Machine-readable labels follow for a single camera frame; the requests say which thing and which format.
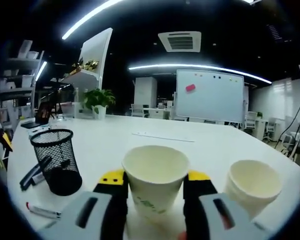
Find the white paper cup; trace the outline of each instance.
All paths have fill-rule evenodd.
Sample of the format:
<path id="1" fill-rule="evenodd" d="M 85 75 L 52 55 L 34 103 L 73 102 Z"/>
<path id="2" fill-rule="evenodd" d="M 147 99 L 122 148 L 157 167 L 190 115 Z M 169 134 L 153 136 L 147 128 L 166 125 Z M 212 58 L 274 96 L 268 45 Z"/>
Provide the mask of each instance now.
<path id="1" fill-rule="evenodd" d="M 168 211 L 188 174 L 186 155 L 165 146 L 141 146 L 130 150 L 122 161 L 136 211 L 157 221 Z"/>
<path id="2" fill-rule="evenodd" d="M 277 198 L 281 189 L 280 177 L 269 165 L 256 160 L 240 160 L 230 167 L 224 192 L 253 219 Z"/>

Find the black ceiling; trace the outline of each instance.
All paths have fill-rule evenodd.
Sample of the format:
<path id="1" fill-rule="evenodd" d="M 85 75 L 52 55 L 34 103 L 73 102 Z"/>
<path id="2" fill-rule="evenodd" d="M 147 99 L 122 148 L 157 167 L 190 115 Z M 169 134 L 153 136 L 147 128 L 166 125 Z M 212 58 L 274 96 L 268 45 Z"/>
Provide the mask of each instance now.
<path id="1" fill-rule="evenodd" d="M 15 38 L 32 39 L 36 50 L 45 50 L 50 64 L 41 82 L 65 71 L 51 63 L 76 62 L 83 42 L 107 28 L 113 28 L 104 69 L 107 87 L 124 86 L 135 76 L 169 72 L 148 69 L 131 75 L 128 71 L 129 66 L 157 63 L 212 65 L 272 82 L 299 77 L 300 16 L 296 13 L 300 7 L 291 8 L 288 1 L 263 0 L 250 6 L 242 0 L 123 0 L 62 40 L 75 22 L 104 2 L 41 0 L 32 5 L 32 13 L 24 17 Z M 200 53 L 166 52 L 158 33 L 173 31 L 201 32 Z M 253 78 L 246 81 L 264 86 Z"/>

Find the white partition board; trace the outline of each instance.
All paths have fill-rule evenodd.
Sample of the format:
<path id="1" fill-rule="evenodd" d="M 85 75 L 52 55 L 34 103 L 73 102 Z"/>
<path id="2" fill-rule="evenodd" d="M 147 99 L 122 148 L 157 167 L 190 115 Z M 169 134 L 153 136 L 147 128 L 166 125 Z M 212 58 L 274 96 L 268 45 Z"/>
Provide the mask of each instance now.
<path id="1" fill-rule="evenodd" d="M 176 71 L 176 115 L 242 123 L 244 77 L 216 71 Z M 187 91 L 194 85 L 195 89 Z"/>

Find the white pot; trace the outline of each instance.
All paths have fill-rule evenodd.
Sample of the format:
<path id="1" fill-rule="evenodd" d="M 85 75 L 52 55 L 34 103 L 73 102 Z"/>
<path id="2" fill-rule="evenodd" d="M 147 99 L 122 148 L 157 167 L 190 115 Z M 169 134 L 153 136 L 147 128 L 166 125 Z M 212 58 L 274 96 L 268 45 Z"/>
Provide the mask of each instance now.
<path id="1" fill-rule="evenodd" d="M 95 108 L 98 108 L 99 114 L 97 114 L 96 111 L 93 111 L 93 117 L 94 117 L 94 119 L 104 120 L 105 117 L 106 117 L 107 107 L 106 106 L 97 105 L 97 106 L 95 106 Z"/>

